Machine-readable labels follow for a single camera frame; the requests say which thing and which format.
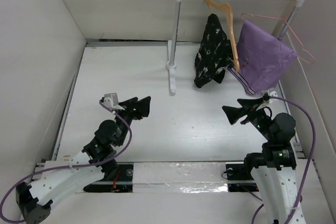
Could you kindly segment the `black white patterned trousers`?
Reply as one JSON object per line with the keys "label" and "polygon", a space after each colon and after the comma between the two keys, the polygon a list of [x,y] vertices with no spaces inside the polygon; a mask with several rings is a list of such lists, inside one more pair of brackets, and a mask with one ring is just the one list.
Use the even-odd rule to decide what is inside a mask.
{"label": "black white patterned trousers", "polygon": [[232,60],[230,40],[222,29],[218,16],[210,14],[194,62],[196,87],[202,88],[212,80],[220,84]]}

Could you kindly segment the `wooden hanger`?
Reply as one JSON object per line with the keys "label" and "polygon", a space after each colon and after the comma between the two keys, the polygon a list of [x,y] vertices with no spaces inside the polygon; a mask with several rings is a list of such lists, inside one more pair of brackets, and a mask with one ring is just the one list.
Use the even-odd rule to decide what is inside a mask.
{"label": "wooden hanger", "polygon": [[223,12],[226,16],[226,24],[228,28],[228,34],[230,38],[230,44],[232,48],[232,53],[233,53],[233,63],[234,63],[234,68],[236,72],[240,70],[240,63],[238,59],[238,53],[237,53],[237,48],[236,48],[236,40],[234,36],[234,26],[233,26],[233,10],[230,4],[218,4],[217,2],[213,0],[205,0],[205,3],[208,6],[208,9],[211,13],[212,9],[211,7],[215,7],[217,10]]}

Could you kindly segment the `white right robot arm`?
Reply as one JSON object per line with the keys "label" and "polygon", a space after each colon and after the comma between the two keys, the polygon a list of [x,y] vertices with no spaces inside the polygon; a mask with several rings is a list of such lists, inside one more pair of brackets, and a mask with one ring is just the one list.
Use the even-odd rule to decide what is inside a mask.
{"label": "white right robot arm", "polygon": [[287,113],[272,117],[265,98],[238,99],[240,108],[223,106],[231,125],[251,123],[266,139],[260,153],[248,153],[240,172],[255,181],[268,223],[305,223],[298,195],[296,156],[290,143],[296,121]]}

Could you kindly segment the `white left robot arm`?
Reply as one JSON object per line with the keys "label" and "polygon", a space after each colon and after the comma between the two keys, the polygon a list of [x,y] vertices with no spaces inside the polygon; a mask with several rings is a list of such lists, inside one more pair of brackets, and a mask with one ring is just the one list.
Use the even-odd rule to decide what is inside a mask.
{"label": "white left robot arm", "polygon": [[99,103],[114,113],[115,118],[100,123],[93,139],[71,158],[66,168],[54,167],[40,180],[22,182],[15,187],[16,203],[24,223],[41,223],[71,194],[102,179],[114,180],[119,169],[115,160],[119,152],[114,148],[132,136],[132,121],[149,116],[150,102],[150,96],[118,102],[115,93],[106,94]]}

